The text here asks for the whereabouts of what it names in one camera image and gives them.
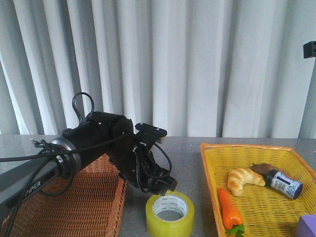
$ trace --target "toy croissant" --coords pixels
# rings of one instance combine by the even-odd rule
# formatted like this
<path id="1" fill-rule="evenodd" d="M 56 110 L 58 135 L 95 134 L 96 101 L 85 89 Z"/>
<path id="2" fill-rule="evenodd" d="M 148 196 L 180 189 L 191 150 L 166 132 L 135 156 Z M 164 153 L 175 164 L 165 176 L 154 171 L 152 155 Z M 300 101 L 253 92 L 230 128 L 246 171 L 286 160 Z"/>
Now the toy croissant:
<path id="1" fill-rule="evenodd" d="M 244 184 L 255 184 L 265 186 L 264 178 L 248 168 L 233 169 L 228 175 L 227 188 L 234 196 L 241 196 Z"/>

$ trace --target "small bottle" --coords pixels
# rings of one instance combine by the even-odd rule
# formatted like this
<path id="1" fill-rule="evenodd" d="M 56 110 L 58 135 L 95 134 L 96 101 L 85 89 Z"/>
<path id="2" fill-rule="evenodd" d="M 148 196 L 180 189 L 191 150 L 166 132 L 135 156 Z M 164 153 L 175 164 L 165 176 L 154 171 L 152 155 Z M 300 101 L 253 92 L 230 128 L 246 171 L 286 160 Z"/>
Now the small bottle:
<path id="1" fill-rule="evenodd" d="M 275 169 L 269 171 L 266 177 L 266 186 L 279 190 L 291 199 L 298 198 L 303 189 L 303 184 L 301 182 L 290 179 L 285 174 Z"/>

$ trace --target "gray table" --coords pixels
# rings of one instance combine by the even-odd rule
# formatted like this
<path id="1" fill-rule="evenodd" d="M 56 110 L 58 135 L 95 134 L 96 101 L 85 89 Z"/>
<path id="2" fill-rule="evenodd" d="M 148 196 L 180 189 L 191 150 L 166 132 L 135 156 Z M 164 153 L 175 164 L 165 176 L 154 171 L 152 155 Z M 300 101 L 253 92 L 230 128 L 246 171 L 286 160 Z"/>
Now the gray table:
<path id="1" fill-rule="evenodd" d="M 9 156 L 33 155 L 38 150 L 33 148 L 29 139 L 50 141 L 55 136 L 0 135 L 0 158 Z M 201 143 L 214 144 L 260 144 L 292 147 L 305 161 L 316 170 L 316 139 L 261 139 L 261 138 L 197 138 L 167 137 L 161 147 L 170 156 L 173 164 L 171 176 L 176 178 L 176 190 L 187 195 L 194 203 L 196 215 L 192 236 L 215 237 L 216 225 L 210 202 L 202 159 Z M 168 167 L 159 151 L 153 149 L 156 162 Z M 13 164 L 1 164 L 0 174 Z M 149 237 L 145 222 L 145 205 L 151 194 L 144 194 L 128 186 L 124 206 L 120 237 Z"/>

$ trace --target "purple box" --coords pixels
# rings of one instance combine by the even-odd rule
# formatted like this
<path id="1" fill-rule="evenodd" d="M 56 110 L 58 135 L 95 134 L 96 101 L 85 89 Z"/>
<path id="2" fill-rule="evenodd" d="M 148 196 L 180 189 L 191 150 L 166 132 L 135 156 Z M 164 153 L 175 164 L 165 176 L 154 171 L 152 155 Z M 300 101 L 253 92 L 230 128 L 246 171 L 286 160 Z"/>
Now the purple box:
<path id="1" fill-rule="evenodd" d="M 316 215 L 301 216 L 296 230 L 296 237 L 316 237 Z"/>

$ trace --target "yellow tape roll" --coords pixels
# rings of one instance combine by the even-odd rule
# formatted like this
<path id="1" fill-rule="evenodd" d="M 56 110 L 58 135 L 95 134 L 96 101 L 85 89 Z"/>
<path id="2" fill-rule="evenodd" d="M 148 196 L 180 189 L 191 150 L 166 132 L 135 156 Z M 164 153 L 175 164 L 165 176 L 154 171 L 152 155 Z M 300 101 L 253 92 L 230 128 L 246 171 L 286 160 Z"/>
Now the yellow tape roll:
<path id="1" fill-rule="evenodd" d="M 174 221 L 163 220 L 158 217 L 163 211 L 175 211 L 182 217 Z M 194 212 L 193 202 L 180 192 L 153 195 L 146 203 L 147 229 L 152 237 L 189 237 L 193 230 Z"/>

